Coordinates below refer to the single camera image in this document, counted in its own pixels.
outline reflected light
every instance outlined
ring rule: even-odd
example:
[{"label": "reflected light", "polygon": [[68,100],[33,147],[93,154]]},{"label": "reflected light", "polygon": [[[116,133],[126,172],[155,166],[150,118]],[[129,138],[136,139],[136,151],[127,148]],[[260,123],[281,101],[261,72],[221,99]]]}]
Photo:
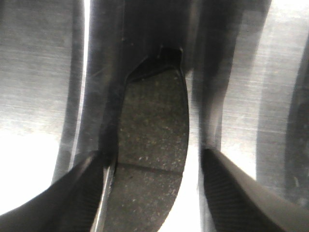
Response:
[{"label": "reflected light", "polygon": [[168,217],[158,232],[193,231],[202,232],[203,218],[201,207],[199,181],[199,118],[198,107],[192,98],[193,70],[185,75],[189,104],[189,141],[187,158],[183,171],[183,179],[178,195]]},{"label": "reflected light", "polygon": [[273,0],[271,6],[277,10],[292,11],[304,11],[304,8],[309,6],[308,0]]},{"label": "reflected light", "polygon": [[27,135],[0,131],[0,215],[31,200],[50,184],[58,139],[47,133]]},{"label": "reflected light", "polygon": [[90,28],[90,0],[84,0],[84,50],[83,50],[83,71],[82,71],[82,83],[81,83],[81,94],[79,97],[79,107],[78,107],[78,114],[77,114],[77,122],[76,122],[76,129],[75,135],[72,145],[71,157],[69,162],[69,170],[74,165],[74,160],[77,151],[77,144],[79,133],[81,129],[81,121],[82,121],[82,114],[84,108],[84,96],[86,90],[86,77],[87,77],[87,65],[88,65],[88,49],[89,49],[89,28]]}]

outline gray speckled surface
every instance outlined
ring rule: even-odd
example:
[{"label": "gray speckled surface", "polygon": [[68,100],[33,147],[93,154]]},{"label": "gray speckled surface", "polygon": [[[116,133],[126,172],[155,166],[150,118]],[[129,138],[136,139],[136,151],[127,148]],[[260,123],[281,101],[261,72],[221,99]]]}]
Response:
[{"label": "gray speckled surface", "polygon": [[161,227],[182,179],[188,137],[184,106],[175,71],[127,86],[104,231],[155,232]]}]

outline textured black grip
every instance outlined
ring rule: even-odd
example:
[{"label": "textured black grip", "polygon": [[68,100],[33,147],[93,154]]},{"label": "textured black grip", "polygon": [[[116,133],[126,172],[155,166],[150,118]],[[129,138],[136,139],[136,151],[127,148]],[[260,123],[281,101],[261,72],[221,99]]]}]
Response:
[{"label": "textured black grip", "polygon": [[202,153],[204,188],[217,232],[307,232],[309,212],[249,178],[223,154]]}]

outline black plastic part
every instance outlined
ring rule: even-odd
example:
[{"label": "black plastic part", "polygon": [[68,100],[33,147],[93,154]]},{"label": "black plastic part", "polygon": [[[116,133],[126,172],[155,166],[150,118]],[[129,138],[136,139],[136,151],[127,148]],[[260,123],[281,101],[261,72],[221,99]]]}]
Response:
[{"label": "black plastic part", "polygon": [[308,231],[308,211],[259,185],[219,151],[202,152],[202,170],[218,232]]}]

